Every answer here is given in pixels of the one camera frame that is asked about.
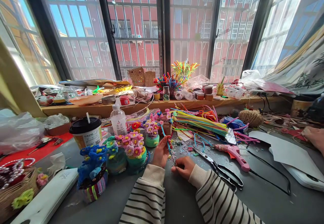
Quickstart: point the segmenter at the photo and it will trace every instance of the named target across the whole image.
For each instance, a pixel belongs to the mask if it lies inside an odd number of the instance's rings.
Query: cable
[[[269,101],[268,101],[268,97],[267,97],[267,95],[264,95],[264,96],[266,97],[266,100],[267,100],[268,107],[269,107],[270,111],[273,112],[272,109],[270,108],[270,103],[269,103]]]
[[[290,195],[291,195],[291,192],[290,192],[290,181],[289,181],[289,179],[286,177],[286,175],[284,175],[282,172],[280,172],[278,169],[276,169],[276,168],[275,168],[274,166],[272,166],[270,163],[268,163],[267,161],[265,161],[265,160],[263,160],[262,158],[258,157],[257,155],[253,154],[253,153],[250,152],[249,150],[248,150],[248,152],[249,152],[251,155],[253,155],[253,156],[255,156],[256,158],[258,158],[259,160],[261,160],[261,161],[263,161],[264,163],[268,164],[271,168],[273,168],[273,169],[276,170],[278,173],[280,173],[282,176],[284,176],[285,179],[287,179],[287,182],[288,182],[288,185],[287,185],[287,191],[283,190],[283,189],[280,188],[278,185],[275,185],[275,184],[273,184],[272,182],[270,182],[270,181],[266,180],[265,178],[261,177],[261,176],[258,175],[256,172],[254,172],[252,169],[250,169],[250,172],[253,173],[255,176],[258,176],[258,177],[262,178],[263,180],[267,181],[268,183],[272,184],[274,187],[280,189],[282,192],[284,192],[285,194],[287,194],[287,195],[290,196]]]
[[[263,114],[264,108],[266,107],[266,102],[264,101],[263,97],[261,97],[261,95],[259,94],[259,97],[263,100],[263,109],[261,114]]]

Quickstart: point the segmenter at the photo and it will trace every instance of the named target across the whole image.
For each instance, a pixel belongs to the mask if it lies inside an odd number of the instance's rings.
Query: red mat
[[[0,161],[0,165],[4,165],[7,162],[17,160],[17,159],[22,159],[22,158],[35,158],[36,162],[38,162],[42,158],[46,157],[48,154],[52,153],[55,149],[59,148],[65,142],[70,140],[73,137],[73,135],[68,132],[68,133],[65,133],[65,134],[57,136],[57,137],[61,138],[63,140],[63,142],[61,144],[58,144],[58,145],[54,146],[53,142],[49,142],[46,146],[36,150],[35,152],[30,154],[29,156],[27,154],[30,153],[31,151],[33,151],[36,148],[36,146],[34,146],[33,148],[29,148],[28,150],[25,150],[25,151],[16,152],[14,154],[11,154],[11,155],[8,155],[8,156],[4,157]]]

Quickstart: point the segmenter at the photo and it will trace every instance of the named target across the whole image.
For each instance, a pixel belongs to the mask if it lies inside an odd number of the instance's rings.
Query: twine ball
[[[239,113],[239,119],[245,124],[249,123],[249,126],[252,128],[258,127],[263,123],[262,115],[250,110],[242,110]]]

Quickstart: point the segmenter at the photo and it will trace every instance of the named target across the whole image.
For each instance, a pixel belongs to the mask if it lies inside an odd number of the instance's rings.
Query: hand
[[[171,168],[171,172],[175,173],[175,172],[179,172],[179,174],[186,180],[189,180],[191,172],[193,171],[193,168],[195,167],[195,163],[194,161],[191,159],[191,157],[182,157],[182,158],[178,158],[175,161],[175,164],[177,166],[176,167],[172,167]]]
[[[165,136],[157,145],[152,164],[161,168],[164,168],[166,165],[166,161],[168,160],[169,156],[169,148],[167,142],[170,142],[171,136]]]
[[[301,134],[324,155],[324,129],[306,127]]]

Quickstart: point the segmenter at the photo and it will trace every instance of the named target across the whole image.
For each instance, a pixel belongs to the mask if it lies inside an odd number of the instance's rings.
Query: bead garland
[[[26,167],[29,167],[36,161],[36,159],[35,158],[22,158],[22,159],[17,159],[17,160],[7,162],[6,164],[0,166],[0,174],[4,174],[4,173],[10,172],[10,168],[8,168],[6,166],[10,165],[11,163],[15,163],[12,167],[12,172],[10,173],[9,180],[7,178],[5,178],[4,176],[0,175],[0,181],[3,182],[3,186],[0,190],[7,188],[10,183],[12,183],[15,179],[17,179],[24,173],[24,165],[25,165],[24,162],[25,161],[31,161],[30,164],[26,165]]]

